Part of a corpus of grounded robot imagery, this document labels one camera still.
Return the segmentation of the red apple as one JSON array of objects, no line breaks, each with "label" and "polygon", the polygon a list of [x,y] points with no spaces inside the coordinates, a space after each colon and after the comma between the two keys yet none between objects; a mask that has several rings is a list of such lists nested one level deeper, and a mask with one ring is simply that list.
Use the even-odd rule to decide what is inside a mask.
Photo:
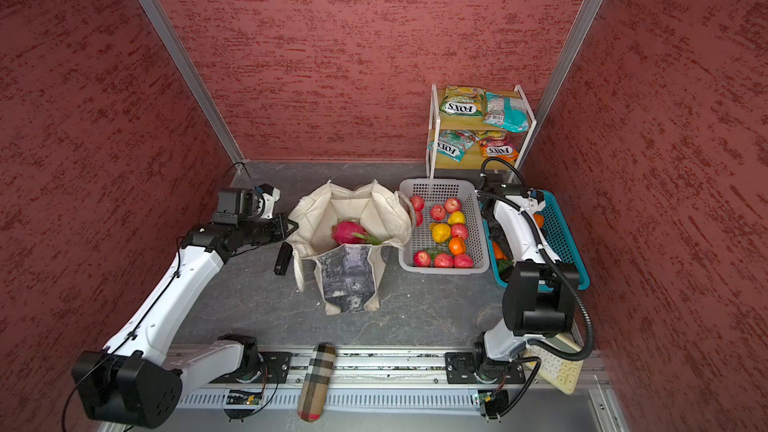
[{"label": "red apple", "polygon": [[420,250],[413,256],[413,266],[418,268],[429,268],[432,266],[432,257],[426,250]]},{"label": "red apple", "polygon": [[468,254],[458,254],[453,257],[453,267],[460,269],[471,269],[474,267],[474,261]]},{"label": "red apple", "polygon": [[462,203],[458,198],[451,197],[445,200],[444,209],[448,214],[453,214],[462,210]]}]

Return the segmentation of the teal plastic basket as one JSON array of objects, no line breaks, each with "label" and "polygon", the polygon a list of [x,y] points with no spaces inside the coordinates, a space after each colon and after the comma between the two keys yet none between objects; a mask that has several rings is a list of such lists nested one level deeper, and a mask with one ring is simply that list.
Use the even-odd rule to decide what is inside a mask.
[{"label": "teal plastic basket", "polygon": [[[539,211],[536,211],[536,213],[543,216],[544,222],[541,230],[548,245],[562,261],[576,266],[579,272],[578,290],[586,290],[591,283],[590,277],[555,196],[549,191],[541,189],[535,189],[532,195],[534,199],[543,199],[544,206]],[[494,241],[491,238],[489,225],[485,219],[483,219],[483,227],[491,253],[491,269],[494,280],[499,287],[506,288],[507,282],[500,275],[503,269],[499,268],[499,261],[502,259],[496,258]]]}]

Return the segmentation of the aluminium rail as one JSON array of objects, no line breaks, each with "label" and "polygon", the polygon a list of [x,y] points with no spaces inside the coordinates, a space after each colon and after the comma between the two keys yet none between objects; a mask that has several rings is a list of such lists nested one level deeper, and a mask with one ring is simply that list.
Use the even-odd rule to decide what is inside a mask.
[{"label": "aluminium rail", "polygon": [[[174,344],[166,363],[182,359],[207,346],[199,344]],[[290,352],[285,382],[280,390],[300,389],[304,383],[308,362],[314,346],[259,346],[266,359],[276,352]],[[339,347],[334,362],[330,386],[335,388],[469,388],[474,384],[449,384],[445,361],[446,349],[437,347]],[[599,352],[584,361],[577,389],[611,388],[612,382],[605,370]]]}]

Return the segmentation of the black remote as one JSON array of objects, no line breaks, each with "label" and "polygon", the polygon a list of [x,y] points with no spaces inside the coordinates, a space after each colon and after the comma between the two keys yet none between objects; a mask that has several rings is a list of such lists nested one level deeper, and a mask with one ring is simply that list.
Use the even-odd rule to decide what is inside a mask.
[{"label": "black remote", "polygon": [[288,242],[282,242],[276,257],[274,274],[277,276],[285,276],[289,265],[291,264],[293,256],[293,247]]}]

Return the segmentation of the cream canvas tote bag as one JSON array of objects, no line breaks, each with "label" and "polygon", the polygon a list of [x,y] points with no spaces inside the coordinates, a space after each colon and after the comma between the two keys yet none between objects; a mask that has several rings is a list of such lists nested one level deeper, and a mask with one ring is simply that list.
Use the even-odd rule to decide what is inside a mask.
[{"label": "cream canvas tote bag", "polygon": [[[287,242],[293,247],[299,291],[312,275],[325,313],[377,311],[378,289],[386,267],[386,249],[401,251],[416,225],[415,210],[400,192],[372,181],[350,190],[328,182],[302,197],[289,214],[299,228]],[[381,239],[381,245],[339,245],[331,229],[355,221]]]}]

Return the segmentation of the orange tangerine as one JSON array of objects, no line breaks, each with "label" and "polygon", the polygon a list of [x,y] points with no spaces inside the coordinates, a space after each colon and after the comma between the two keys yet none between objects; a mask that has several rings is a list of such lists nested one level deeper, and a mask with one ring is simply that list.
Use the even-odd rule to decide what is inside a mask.
[{"label": "orange tangerine", "polygon": [[465,240],[461,237],[452,237],[448,243],[448,249],[453,256],[459,256],[467,252]]}]

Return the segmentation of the pink dragon fruit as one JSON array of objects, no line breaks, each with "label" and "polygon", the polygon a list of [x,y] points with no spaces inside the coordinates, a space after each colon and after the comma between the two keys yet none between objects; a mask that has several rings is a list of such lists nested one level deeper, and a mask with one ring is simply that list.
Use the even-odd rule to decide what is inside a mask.
[{"label": "pink dragon fruit", "polygon": [[331,238],[339,245],[381,245],[383,241],[355,221],[342,221],[331,229]]}]

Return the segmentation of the green Fox's candy bag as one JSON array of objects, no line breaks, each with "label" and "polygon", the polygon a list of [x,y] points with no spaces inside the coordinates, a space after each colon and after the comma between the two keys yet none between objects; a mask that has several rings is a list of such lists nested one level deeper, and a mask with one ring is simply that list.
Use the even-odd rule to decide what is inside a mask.
[{"label": "green Fox's candy bag", "polygon": [[477,141],[477,136],[469,130],[443,130],[439,133],[432,147],[451,160],[460,163],[466,153]]}]

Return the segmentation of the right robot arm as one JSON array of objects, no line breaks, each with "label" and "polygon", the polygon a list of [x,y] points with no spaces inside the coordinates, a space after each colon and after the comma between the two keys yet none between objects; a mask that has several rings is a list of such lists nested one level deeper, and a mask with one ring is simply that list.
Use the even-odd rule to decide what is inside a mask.
[{"label": "right robot arm", "polygon": [[[483,177],[477,196],[492,239],[511,264],[499,271],[506,281],[502,317],[473,346],[474,374],[484,382],[496,380],[531,347],[562,360],[584,360],[594,347],[594,326],[578,295],[578,268],[560,259],[534,218],[546,206],[543,194]],[[577,312],[586,328],[582,348],[571,352],[548,343],[570,331]]]}]

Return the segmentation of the orange Fox's candy bag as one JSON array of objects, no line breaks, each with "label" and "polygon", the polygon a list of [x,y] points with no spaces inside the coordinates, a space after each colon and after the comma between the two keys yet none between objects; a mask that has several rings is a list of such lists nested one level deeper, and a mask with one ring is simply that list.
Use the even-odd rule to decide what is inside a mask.
[{"label": "orange Fox's candy bag", "polygon": [[478,141],[478,146],[484,159],[498,158],[513,163],[519,156],[513,142],[507,138],[484,137]]}]

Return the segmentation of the red apple top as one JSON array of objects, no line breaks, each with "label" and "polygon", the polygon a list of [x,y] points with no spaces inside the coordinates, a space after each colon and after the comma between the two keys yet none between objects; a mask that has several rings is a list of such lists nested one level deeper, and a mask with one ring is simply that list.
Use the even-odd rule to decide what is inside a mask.
[{"label": "red apple top", "polygon": [[453,214],[462,210],[462,203],[458,198],[451,197],[445,200],[444,209],[448,214]]}]

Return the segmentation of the white plastic basket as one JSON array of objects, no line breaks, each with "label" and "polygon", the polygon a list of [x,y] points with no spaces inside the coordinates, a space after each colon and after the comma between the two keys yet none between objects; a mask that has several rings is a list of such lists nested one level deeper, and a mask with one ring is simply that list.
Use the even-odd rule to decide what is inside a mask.
[{"label": "white plastic basket", "polygon": [[457,179],[406,179],[399,192],[415,210],[416,225],[399,252],[408,272],[468,275],[490,266],[475,186]]}]

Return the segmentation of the red apple front left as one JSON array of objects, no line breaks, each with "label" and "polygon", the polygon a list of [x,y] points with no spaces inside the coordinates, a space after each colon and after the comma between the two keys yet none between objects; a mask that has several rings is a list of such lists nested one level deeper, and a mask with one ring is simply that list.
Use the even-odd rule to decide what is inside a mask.
[{"label": "red apple front left", "polygon": [[418,268],[429,268],[432,266],[432,257],[426,250],[420,250],[413,256],[413,266]]}]

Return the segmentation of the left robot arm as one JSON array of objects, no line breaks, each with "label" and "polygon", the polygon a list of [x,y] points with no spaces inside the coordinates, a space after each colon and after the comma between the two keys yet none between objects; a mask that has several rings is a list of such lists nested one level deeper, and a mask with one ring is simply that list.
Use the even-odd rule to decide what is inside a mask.
[{"label": "left robot arm", "polygon": [[168,352],[203,290],[227,261],[285,241],[299,228],[284,214],[237,225],[211,222],[180,241],[166,274],[131,319],[99,351],[72,366],[72,395],[94,421],[155,429],[181,399],[222,377],[265,385],[269,370],[253,337],[225,334],[181,359]]}]

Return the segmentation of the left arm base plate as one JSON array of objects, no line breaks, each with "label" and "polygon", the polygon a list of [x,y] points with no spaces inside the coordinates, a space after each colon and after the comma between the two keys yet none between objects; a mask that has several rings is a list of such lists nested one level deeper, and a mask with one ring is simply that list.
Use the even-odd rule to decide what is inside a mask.
[{"label": "left arm base plate", "polygon": [[293,354],[288,351],[267,351],[260,353],[260,362],[248,372],[233,372],[213,381],[214,384],[235,384],[242,386],[258,384],[285,384],[290,371]]}]

